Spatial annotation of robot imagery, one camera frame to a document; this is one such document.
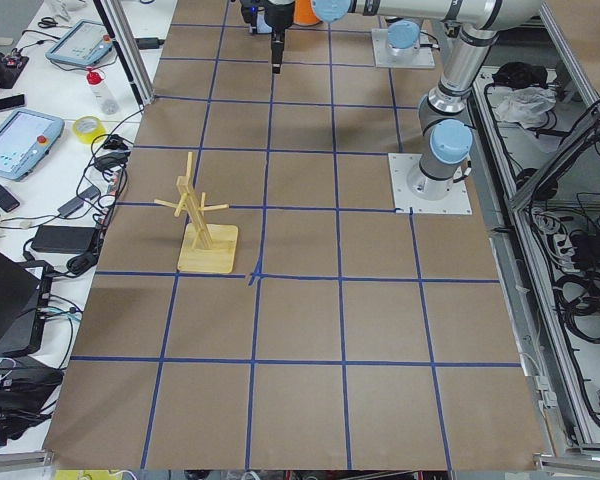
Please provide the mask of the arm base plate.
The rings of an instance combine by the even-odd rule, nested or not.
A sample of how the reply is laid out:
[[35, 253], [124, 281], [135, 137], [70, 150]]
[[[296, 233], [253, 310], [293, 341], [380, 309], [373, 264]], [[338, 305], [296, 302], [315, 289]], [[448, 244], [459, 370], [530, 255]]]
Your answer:
[[431, 47], [419, 44], [408, 49], [394, 48], [388, 41], [388, 30], [371, 30], [375, 66], [378, 68], [434, 69]]
[[389, 153], [389, 173], [394, 209], [405, 214], [471, 215], [460, 166], [451, 179], [433, 180], [420, 169], [421, 154]]

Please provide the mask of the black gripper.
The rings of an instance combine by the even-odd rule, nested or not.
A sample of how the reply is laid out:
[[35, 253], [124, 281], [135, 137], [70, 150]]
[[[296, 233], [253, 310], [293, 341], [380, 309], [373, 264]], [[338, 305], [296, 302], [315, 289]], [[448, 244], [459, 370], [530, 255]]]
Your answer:
[[285, 31], [294, 23], [294, 0], [265, 0], [264, 19], [272, 29], [271, 66], [274, 75], [281, 73], [285, 49]]

